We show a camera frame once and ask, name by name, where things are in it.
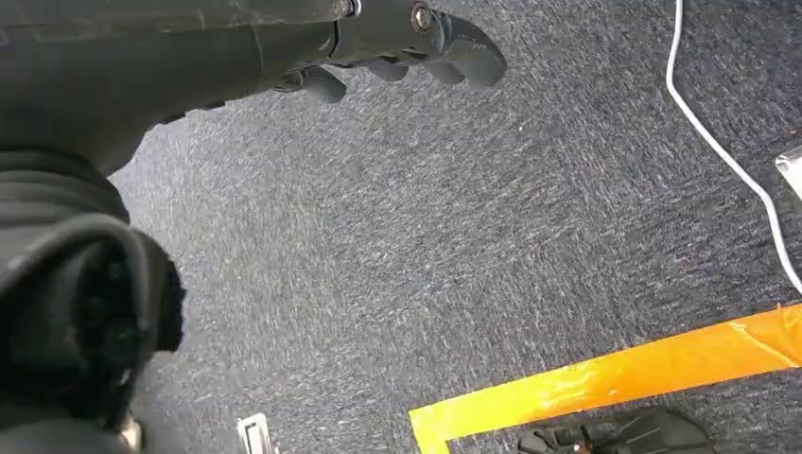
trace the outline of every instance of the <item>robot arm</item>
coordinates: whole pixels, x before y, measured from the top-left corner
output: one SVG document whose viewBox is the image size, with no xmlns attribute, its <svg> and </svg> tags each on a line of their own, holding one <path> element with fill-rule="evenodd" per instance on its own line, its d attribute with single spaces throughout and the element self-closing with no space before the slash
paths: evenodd
<svg viewBox="0 0 802 454">
<path fill-rule="evenodd" d="M 416 0 L 54 5 L 0 0 L 0 148 L 77 154 L 103 175 L 194 109 L 267 90 L 339 100 L 345 87 L 321 65 L 398 80 L 421 64 L 480 87 L 506 70 L 478 27 Z"/>
</svg>

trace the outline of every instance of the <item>gray carpet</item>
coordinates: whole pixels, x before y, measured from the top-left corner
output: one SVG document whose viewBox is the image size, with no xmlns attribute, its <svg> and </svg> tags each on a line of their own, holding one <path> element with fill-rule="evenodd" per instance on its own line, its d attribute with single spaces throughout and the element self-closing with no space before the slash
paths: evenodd
<svg viewBox="0 0 802 454">
<path fill-rule="evenodd" d="M 413 453 L 408 410 L 797 299 L 759 201 L 663 86 L 672 1 L 438 6 L 497 38 L 497 88 L 348 73 L 337 106 L 263 95 L 157 128 L 113 178 L 190 289 L 137 402 L 153 453 L 241 452 L 259 411 L 282 453 Z M 680 90 L 802 257 L 773 166 L 802 145 L 802 7 L 689 0 L 685 31 Z M 800 384 L 624 407 L 687 414 L 720 453 L 798 453 Z"/>
</svg>

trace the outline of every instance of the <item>yellow tape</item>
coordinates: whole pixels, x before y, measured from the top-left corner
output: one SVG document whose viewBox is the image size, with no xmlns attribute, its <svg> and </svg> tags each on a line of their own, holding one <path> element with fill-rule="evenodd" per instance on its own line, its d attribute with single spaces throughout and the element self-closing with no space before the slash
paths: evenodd
<svg viewBox="0 0 802 454">
<path fill-rule="evenodd" d="M 410 411 L 422 454 L 468 435 L 799 367 L 802 305 L 715 324 Z"/>
</svg>

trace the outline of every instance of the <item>bolt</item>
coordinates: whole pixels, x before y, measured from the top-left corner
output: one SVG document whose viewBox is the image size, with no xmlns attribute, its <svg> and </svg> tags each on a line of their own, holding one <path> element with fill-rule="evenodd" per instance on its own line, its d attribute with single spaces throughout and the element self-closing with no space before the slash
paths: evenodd
<svg viewBox="0 0 802 454">
<path fill-rule="evenodd" d="M 418 33 L 426 33 L 431 29 L 432 24 L 431 10 L 423 3 L 418 3 L 412 8 L 412 26 Z"/>
</svg>

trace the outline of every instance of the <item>white cable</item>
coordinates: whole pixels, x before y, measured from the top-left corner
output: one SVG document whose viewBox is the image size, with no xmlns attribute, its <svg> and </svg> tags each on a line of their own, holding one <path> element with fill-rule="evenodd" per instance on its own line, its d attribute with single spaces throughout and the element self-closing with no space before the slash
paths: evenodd
<svg viewBox="0 0 802 454">
<path fill-rule="evenodd" d="M 777 217 L 775 205 L 772 202 L 772 198 L 769 197 L 769 194 L 763 189 L 752 177 L 746 173 L 746 170 L 743 170 L 738 162 L 733 159 L 732 156 L 721 146 L 721 144 L 713 138 L 713 135 L 710 134 L 710 131 L 705 128 L 705 125 L 699 121 L 699 118 L 696 117 L 696 114 L 690 109 L 688 104 L 685 100 L 680 96 L 679 92 L 677 92 L 676 88 L 674 87 L 674 65 L 676 64 L 676 55 L 677 51 L 679 50 L 679 42 L 680 38 L 682 38 L 682 16 L 683 16 L 683 0 L 676 0 L 676 15 L 674 16 L 674 39 L 671 43 L 671 53 L 669 54 L 669 65 L 666 69 L 666 86 L 669 88 L 669 93 L 671 93 L 671 97 L 674 98 L 677 105 L 680 109 L 682 109 L 683 114 L 688 118 L 690 124 L 702 134 L 702 137 L 705 138 L 705 141 L 713 148 L 716 153 L 727 163 L 730 168 L 735 171 L 735 173 L 741 177 L 744 183 L 746 183 L 756 194 L 760 197 L 760 200 L 766 206 L 766 214 L 769 216 L 769 224 L 772 228 L 772 237 L 775 241 L 775 248 L 777 251 L 777 255 L 779 256 L 779 261 L 782 264 L 782 269 L 788 275 L 788 278 L 791 280 L 791 283 L 796 288 L 800 294 L 802 294 L 802 281 L 799 280 L 799 276 L 796 275 L 796 271 L 793 270 L 793 264 L 791 263 L 791 259 L 788 257 L 788 251 L 785 249 L 785 241 L 782 239 L 782 231 L 780 230 L 779 226 L 779 218 Z"/>
</svg>

